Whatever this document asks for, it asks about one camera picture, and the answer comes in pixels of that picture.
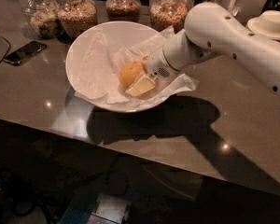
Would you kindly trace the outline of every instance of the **jar of nuts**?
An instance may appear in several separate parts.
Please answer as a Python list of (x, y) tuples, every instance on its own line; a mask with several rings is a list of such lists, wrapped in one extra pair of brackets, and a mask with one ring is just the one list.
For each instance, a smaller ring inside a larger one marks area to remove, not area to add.
[(178, 33), (184, 28), (188, 14), (187, 0), (159, 0), (150, 7), (151, 26), (157, 31), (173, 25)]
[(105, 9), (110, 21), (139, 21), (140, 0), (106, 0)]
[(22, 7), (29, 24), (44, 39), (53, 38), (63, 33), (58, 19), (59, 4), (56, 0), (27, 0)]
[(73, 39), (97, 24), (97, 10), (92, 0), (64, 0), (58, 17)]

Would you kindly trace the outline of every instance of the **table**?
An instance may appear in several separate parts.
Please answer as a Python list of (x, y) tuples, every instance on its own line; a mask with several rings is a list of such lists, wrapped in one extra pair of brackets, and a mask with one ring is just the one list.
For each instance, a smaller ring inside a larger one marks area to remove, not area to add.
[[(39, 39), (21, 13), (22, 0), (0, 0), (0, 35), (17, 49)], [(98, 22), (106, 22), (96, 1)], [(148, 7), (141, 23), (149, 25)], [(116, 150), (199, 175), (280, 195), (280, 99), (224, 56), (186, 71), (196, 91), (133, 114), (105, 111), (77, 98), (65, 73), (70, 44), (21, 66), (0, 64), (0, 119)]]

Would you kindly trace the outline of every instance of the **tangled wires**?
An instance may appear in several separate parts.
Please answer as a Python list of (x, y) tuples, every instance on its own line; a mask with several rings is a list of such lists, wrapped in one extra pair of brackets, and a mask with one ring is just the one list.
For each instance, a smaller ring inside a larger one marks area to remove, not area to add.
[(37, 190), (8, 169), (0, 169), (0, 202), (11, 204), (13, 215), (25, 217), (38, 207), (47, 224), (57, 223), (63, 216), (68, 203), (58, 200), (53, 194)]

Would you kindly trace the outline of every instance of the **black smartphone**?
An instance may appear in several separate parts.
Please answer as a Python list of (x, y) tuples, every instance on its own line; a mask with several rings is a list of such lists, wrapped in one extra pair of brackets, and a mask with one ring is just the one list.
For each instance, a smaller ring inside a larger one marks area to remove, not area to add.
[(9, 53), (3, 60), (6, 63), (19, 65), (23, 60), (37, 54), (39, 51), (45, 49), (46, 47), (47, 45), (44, 43), (40, 43), (38, 41), (31, 41), (23, 47)]

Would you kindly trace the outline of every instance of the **white hat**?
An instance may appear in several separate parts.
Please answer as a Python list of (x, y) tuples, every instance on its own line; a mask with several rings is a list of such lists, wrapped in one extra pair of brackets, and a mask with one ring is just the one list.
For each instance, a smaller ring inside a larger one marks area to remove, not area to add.
[(255, 34), (280, 40), (280, 11), (265, 11), (259, 17), (250, 19), (247, 27)]

